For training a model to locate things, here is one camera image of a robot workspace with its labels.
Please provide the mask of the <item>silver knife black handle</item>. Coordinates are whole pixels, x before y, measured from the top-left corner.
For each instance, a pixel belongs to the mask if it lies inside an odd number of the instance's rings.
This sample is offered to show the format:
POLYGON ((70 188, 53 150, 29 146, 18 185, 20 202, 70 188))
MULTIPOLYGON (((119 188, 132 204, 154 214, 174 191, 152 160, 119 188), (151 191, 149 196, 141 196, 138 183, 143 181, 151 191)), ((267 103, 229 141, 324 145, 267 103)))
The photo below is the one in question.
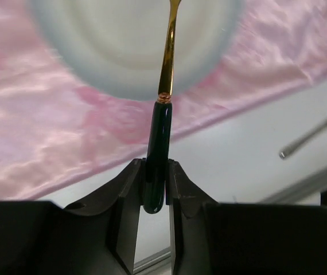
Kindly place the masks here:
POLYGON ((304 135, 295 139, 288 145, 284 146, 280 152, 279 157, 282 160, 285 160, 292 156, 295 152, 297 152, 300 148, 302 148, 307 142, 315 138, 317 135, 327 130, 327 118, 313 127, 311 130, 307 131, 304 135))

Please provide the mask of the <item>gold fork black handle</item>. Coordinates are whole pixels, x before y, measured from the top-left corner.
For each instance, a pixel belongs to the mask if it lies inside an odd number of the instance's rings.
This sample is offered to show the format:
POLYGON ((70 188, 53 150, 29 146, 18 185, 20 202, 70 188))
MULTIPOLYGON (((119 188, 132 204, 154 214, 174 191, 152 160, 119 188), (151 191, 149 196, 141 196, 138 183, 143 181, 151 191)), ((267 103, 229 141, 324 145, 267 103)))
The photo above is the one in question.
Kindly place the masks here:
POLYGON ((158 86, 158 97, 154 103, 151 120, 145 164, 146 173, 142 191, 143 208, 149 214, 158 213, 164 203, 165 176, 173 113, 172 91, 176 21, 180 3, 180 0, 170 0, 170 15, 158 86))

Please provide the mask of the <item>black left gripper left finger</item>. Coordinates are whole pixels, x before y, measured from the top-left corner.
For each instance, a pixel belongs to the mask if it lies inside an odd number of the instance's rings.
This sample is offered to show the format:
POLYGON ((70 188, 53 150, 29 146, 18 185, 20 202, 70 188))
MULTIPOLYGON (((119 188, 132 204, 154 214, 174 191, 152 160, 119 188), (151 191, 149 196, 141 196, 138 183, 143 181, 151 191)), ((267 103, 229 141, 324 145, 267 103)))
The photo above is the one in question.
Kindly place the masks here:
POLYGON ((0 274, 132 274, 144 165, 64 208, 0 201, 0 274))

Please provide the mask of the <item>pink satin rose cloth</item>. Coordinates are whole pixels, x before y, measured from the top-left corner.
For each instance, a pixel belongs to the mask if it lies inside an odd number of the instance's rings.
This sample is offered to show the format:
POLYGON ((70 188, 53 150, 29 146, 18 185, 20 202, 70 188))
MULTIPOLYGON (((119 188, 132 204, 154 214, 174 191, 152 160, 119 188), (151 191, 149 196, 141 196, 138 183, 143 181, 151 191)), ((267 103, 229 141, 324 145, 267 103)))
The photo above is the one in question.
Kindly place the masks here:
MULTIPOLYGON (((88 85, 57 57, 29 1, 0 1, 0 200, 74 201, 147 154, 153 100, 88 85)), ((244 1, 214 71, 173 91, 169 156, 218 201, 255 202, 327 167, 327 1, 244 1)))

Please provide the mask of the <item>white scalloped plate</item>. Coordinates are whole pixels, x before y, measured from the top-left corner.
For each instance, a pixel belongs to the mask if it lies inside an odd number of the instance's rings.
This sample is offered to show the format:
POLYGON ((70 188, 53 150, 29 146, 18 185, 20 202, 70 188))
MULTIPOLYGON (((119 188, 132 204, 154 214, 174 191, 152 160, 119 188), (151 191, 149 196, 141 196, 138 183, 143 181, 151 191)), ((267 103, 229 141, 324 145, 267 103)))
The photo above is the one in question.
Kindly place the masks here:
MULTIPOLYGON (((62 63, 108 95, 156 98, 168 1, 29 1, 32 18, 62 63)), ((244 1, 182 1, 176 23, 173 91, 212 73, 233 39, 244 1)))

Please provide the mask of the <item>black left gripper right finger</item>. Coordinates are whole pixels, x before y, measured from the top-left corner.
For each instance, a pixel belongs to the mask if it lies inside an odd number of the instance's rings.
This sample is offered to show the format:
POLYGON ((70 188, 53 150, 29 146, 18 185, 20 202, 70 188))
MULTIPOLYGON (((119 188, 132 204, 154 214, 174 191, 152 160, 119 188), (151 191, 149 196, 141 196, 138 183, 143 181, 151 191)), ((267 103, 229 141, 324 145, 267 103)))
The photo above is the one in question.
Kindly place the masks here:
POLYGON ((173 274, 327 274, 327 207, 219 203, 166 170, 173 274))

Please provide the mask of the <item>aluminium front rail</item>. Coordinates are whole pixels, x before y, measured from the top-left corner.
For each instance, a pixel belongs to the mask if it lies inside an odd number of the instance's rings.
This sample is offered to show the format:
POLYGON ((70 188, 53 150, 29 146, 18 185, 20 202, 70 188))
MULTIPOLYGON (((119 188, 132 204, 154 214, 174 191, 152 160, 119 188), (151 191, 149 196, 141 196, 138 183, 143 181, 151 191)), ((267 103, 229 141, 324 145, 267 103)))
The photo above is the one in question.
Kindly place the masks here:
POLYGON ((133 274, 171 274, 171 253, 166 248, 134 264, 133 274))

